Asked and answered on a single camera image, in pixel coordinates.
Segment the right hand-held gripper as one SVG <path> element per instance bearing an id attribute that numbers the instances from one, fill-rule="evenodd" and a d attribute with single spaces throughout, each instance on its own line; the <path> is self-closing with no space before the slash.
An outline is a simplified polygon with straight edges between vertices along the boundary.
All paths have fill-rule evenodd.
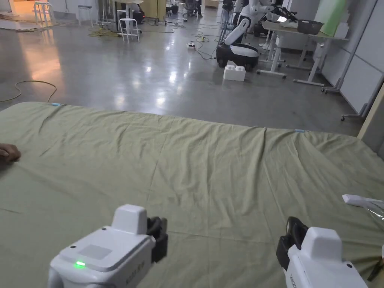
<path id="1" fill-rule="evenodd" d="M 342 252 L 342 240 L 335 230 L 309 228 L 290 216 L 276 256 L 288 288 L 366 288 L 364 279 L 351 262 L 343 259 Z"/>

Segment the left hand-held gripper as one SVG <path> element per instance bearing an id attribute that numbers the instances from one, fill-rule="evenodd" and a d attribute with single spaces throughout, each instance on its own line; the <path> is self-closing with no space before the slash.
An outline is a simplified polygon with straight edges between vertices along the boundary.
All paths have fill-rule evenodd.
<path id="1" fill-rule="evenodd" d="M 50 262 L 49 288 L 136 288 L 167 256 L 167 219 L 123 205 L 104 226 L 64 248 Z"/>

